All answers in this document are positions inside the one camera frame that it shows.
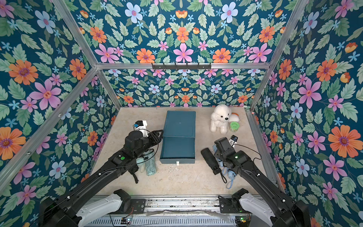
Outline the black umbrella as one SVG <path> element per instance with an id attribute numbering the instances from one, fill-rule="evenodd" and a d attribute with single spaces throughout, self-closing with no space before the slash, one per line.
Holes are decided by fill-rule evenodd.
<path id="1" fill-rule="evenodd" d="M 227 183 L 227 179 L 223 176 L 222 170 L 220 169 L 219 163 L 217 162 L 217 159 L 214 157 L 212 152 L 209 148 L 205 148 L 201 151 L 201 155 L 203 156 L 205 162 L 207 165 L 211 168 L 214 175 L 220 175 L 222 178 L 222 181 L 224 183 Z"/>

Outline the teal top drawer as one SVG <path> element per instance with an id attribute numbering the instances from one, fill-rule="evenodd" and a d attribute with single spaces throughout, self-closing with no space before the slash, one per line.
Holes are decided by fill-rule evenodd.
<path id="1" fill-rule="evenodd" d="M 162 164 L 194 164 L 194 137 L 164 137 L 160 155 Z"/>

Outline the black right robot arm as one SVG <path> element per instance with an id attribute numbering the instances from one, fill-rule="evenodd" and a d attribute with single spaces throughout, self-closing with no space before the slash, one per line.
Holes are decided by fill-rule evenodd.
<path id="1" fill-rule="evenodd" d="M 236 204 L 263 220 L 270 227 L 310 227 L 308 205 L 295 201 L 274 185 L 242 150 L 235 151 L 226 137 L 215 141 L 215 157 L 245 179 L 263 198 L 255 199 L 247 190 L 234 194 Z"/>

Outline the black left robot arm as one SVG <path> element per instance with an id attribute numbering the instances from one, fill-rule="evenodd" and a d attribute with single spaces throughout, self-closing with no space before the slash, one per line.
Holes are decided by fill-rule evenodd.
<path id="1" fill-rule="evenodd" d="M 83 227 L 88 223 L 119 209 L 128 212 L 130 195 L 117 190 L 105 199 L 89 203 L 109 183 L 129 172 L 139 170 L 137 159 L 152 147 L 159 145 L 163 130 L 134 130 L 125 138 L 124 146 L 115 152 L 93 175 L 68 193 L 41 202 L 38 224 L 41 227 Z"/>

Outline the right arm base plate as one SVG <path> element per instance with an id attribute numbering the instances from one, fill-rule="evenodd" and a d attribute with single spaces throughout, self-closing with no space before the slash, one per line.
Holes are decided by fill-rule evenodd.
<path id="1" fill-rule="evenodd" d="M 222 214 L 246 214 L 247 211 L 243 210 L 240 205 L 232 198 L 225 198 L 223 196 L 218 196 L 219 208 Z"/>

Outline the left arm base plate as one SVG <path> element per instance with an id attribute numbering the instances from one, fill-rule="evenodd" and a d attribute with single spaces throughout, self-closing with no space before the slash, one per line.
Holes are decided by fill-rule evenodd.
<path id="1" fill-rule="evenodd" d="M 122 202 L 119 210 L 113 212 L 112 214 L 127 215 L 131 214 L 143 214 L 146 206 L 145 199 L 130 199 L 126 202 Z"/>

